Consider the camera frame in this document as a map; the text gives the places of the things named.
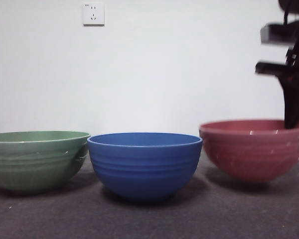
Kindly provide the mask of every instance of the red bowl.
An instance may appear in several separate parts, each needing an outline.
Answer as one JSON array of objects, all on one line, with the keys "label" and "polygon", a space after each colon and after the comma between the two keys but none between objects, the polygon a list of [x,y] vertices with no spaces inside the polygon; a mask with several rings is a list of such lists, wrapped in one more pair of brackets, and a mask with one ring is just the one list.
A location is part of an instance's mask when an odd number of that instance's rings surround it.
[{"label": "red bowl", "polygon": [[299,162],[299,124],[283,120],[231,120],[202,124],[199,135],[209,159],[234,178],[266,182]]}]

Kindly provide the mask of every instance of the ceramic bowl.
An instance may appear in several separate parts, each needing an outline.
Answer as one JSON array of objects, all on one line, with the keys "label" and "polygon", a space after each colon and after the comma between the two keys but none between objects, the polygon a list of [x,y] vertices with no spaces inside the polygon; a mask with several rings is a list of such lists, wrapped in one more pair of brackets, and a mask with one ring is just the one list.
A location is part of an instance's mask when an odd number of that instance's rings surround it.
[{"label": "ceramic bowl", "polygon": [[100,181],[132,201],[156,202],[175,194],[192,177],[202,139],[176,133],[114,133],[88,139]]},{"label": "ceramic bowl", "polygon": [[88,133],[0,133],[0,187],[32,194],[67,182],[87,156]]},{"label": "ceramic bowl", "polygon": [[234,178],[266,182],[287,173],[299,161],[299,124],[283,120],[232,120],[199,129],[209,159]]}]

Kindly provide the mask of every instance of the wall socket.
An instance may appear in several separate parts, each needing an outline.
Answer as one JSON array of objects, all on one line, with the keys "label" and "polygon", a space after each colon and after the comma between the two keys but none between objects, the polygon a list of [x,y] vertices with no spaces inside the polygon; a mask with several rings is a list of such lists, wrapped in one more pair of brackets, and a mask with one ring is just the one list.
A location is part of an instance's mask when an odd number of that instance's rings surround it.
[{"label": "wall socket", "polygon": [[104,21],[104,3],[88,2],[83,5],[83,25],[102,26]]}]

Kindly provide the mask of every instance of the white wall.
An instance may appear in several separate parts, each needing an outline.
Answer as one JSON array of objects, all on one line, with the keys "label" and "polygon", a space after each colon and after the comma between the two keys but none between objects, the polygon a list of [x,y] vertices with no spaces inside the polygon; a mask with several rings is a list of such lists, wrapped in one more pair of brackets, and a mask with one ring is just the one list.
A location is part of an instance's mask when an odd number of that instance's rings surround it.
[{"label": "white wall", "polygon": [[282,22],[277,0],[104,0],[105,27],[83,27],[82,0],[0,0],[0,132],[198,134],[200,123],[282,118],[260,44]]}]

